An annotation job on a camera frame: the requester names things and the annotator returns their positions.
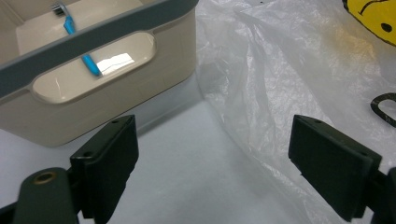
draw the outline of yellow smiley face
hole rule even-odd
[[[396,46],[396,0],[343,0],[346,10],[369,31]]]

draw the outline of blue toothbrush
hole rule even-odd
[[[62,2],[57,2],[54,5],[52,5],[52,11],[57,16],[66,16],[66,20],[64,22],[64,29],[67,31],[68,34],[72,35],[73,33],[76,32],[73,18],[70,15],[69,11],[67,10],[66,6]],[[98,77],[101,75],[98,66],[93,61],[93,59],[89,54],[83,55],[81,59],[85,63],[85,66],[87,66],[87,68],[94,76]]]

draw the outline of black eye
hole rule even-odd
[[[381,23],[381,27],[387,33],[390,33],[392,31],[392,26],[389,24]]]

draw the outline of plastic storage bin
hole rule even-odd
[[[0,0],[1,129],[59,146],[193,72],[198,0],[64,3],[78,27],[73,35],[50,1]],[[84,66],[87,52],[102,76]]]

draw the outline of clear plastic bag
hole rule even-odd
[[[370,103],[396,92],[396,48],[342,0],[201,0],[196,17],[199,85],[226,131],[272,173],[290,198],[280,203],[295,203],[307,222],[343,223],[288,158],[293,115],[322,119],[376,151],[387,173],[396,166],[396,130]],[[366,211],[354,222],[370,218]]]

